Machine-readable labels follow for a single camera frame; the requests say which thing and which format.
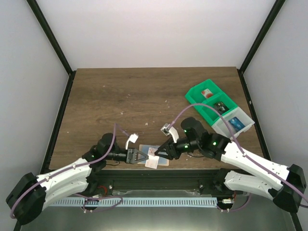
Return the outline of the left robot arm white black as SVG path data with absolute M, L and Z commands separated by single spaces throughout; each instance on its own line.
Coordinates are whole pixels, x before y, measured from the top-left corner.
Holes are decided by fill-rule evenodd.
M 115 135 L 106 133 L 73 163 L 49 173 L 22 176 L 6 198 L 10 216 L 21 225 L 28 224 L 58 200 L 75 193 L 93 195 L 99 185 L 97 174 L 108 160 L 136 164 L 147 159 L 147 154 L 135 148 L 120 148 Z

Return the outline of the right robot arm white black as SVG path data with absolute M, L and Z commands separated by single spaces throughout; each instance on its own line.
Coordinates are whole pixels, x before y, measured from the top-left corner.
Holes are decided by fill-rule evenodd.
M 179 159 L 182 153 L 197 150 L 202 156 L 233 165 L 244 170 L 241 174 L 233 170 L 222 170 L 216 185 L 230 191 L 243 191 L 263 196 L 280 209 L 296 213 L 307 182 L 303 169 L 298 165 L 285 166 L 274 163 L 245 149 L 229 138 L 209 133 L 194 117 L 181 123 L 185 137 L 181 138 L 170 124 L 164 124 L 161 131 L 169 136 L 155 152 L 156 156 L 168 160 Z

